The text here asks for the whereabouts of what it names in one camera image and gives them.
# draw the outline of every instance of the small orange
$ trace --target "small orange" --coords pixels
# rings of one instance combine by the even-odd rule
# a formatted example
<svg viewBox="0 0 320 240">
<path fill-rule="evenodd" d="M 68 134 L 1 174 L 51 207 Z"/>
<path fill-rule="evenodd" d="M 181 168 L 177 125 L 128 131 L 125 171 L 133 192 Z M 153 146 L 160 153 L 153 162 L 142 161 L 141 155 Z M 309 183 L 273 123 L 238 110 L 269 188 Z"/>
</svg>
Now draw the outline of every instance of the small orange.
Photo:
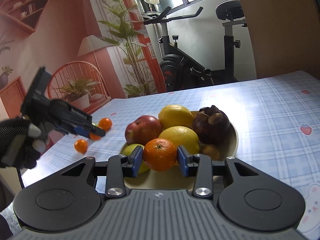
<svg viewBox="0 0 320 240">
<path fill-rule="evenodd" d="M 167 139 L 153 139 L 144 147 L 143 161 L 154 171 L 166 171 L 177 161 L 177 147 Z"/>
<path fill-rule="evenodd" d="M 96 135 L 96 134 L 94 134 L 94 133 L 91 133 L 91 132 L 89 133 L 89 137 L 90 137 L 90 139 L 93 140 L 93 141 L 98 141 L 98 140 L 101 139 L 100 136 L 98 136 L 98 135 Z"/>
<path fill-rule="evenodd" d="M 88 149 L 88 142 L 83 139 L 76 140 L 74 148 L 77 152 L 85 153 Z"/>
<path fill-rule="evenodd" d="M 102 128 L 105 131 L 108 131 L 111 129 L 112 121 L 109 118 L 102 118 L 98 124 L 100 128 Z"/>
</svg>

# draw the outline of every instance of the fruit bowl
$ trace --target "fruit bowl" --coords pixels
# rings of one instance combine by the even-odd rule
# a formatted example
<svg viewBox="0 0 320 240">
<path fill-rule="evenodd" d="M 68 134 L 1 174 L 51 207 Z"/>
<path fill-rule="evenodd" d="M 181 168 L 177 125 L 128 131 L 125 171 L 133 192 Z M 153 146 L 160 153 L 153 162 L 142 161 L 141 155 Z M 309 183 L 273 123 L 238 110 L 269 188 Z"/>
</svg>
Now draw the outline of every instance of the fruit bowl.
<svg viewBox="0 0 320 240">
<path fill-rule="evenodd" d="M 195 116 L 198 111 L 191 111 Z M 233 124 L 231 124 L 227 137 L 223 144 L 218 146 L 220 157 L 218 160 L 222 161 L 227 156 L 235 156 L 238 147 L 238 133 Z M 163 172 L 147 171 L 139 174 L 137 178 L 124 178 L 124 183 L 129 188 L 138 189 L 181 189 L 186 188 L 192 190 L 195 177 L 185 178 L 180 172 L 179 166 L 173 166 L 171 169 Z"/>
</svg>

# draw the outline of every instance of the tablecloth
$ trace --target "tablecloth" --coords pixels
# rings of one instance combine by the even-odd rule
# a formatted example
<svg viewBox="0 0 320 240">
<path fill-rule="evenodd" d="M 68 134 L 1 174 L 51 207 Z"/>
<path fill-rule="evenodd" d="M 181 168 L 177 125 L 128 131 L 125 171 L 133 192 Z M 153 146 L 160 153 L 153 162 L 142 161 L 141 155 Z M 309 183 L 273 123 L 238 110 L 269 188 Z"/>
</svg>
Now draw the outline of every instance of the tablecloth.
<svg viewBox="0 0 320 240">
<path fill-rule="evenodd" d="M 169 104 L 189 110 L 215 105 L 236 127 L 236 157 L 295 187 L 306 200 L 306 212 L 298 229 L 309 239 L 320 236 L 320 81 L 304 71 L 254 81 L 129 99 L 113 99 L 92 117 L 98 123 L 109 117 L 112 129 L 99 141 L 89 141 L 85 156 L 106 161 L 119 154 L 124 131 L 137 117 L 158 116 Z M 83 158 L 74 148 L 79 139 L 64 136 L 26 171 L 30 185 Z M 104 192 L 99 178 L 97 190 Z"/>
</svg>

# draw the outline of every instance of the hand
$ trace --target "hand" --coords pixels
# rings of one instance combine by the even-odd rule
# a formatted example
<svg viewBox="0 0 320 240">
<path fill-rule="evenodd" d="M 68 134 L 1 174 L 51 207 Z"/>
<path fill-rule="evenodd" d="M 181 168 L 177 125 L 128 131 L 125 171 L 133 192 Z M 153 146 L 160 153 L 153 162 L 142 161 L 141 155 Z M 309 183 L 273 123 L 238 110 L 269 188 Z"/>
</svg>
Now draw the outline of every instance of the hand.
<svg viewBox="0 0 320 240">
<path fill-rule="evenodd" d="M 1 163 L 1 159 L 7 152 L 8 146 L 16 135 L 23 134 L 35 140 L 30 140 L 30 144 L 25 146 L 22 158 L 23 163 L 19 163 L 18 168 L 24 167 L 32 169 L 36 166 L 36 160 L 40 158 L 40 153 L 46 149 L 43 140 L 36 140 L 41 135 L 41 130 L 31 123 L 30 120 L 22 118 L 7 119 L 0 122 L 0 167 L 6 165 Z"/>
</svg>

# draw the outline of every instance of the white pot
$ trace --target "white pot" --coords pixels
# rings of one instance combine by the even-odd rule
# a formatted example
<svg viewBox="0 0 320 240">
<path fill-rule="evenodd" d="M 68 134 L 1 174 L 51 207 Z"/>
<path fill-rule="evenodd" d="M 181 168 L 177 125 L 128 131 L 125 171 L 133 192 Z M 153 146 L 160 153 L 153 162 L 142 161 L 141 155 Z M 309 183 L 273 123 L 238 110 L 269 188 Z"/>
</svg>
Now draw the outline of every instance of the white pot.
<svg viewBox="0 0 320 240">
<path fill-rule="evenodd" d="M 70 104 L 72 104 L 73 106 L 83 110 L 83 109 L 85 109 L 85 108 L 90 106 L 89 95 L 85 94 L 83 97 L 80 97 L 75 101 L 72 101 Z"/>
</svg>

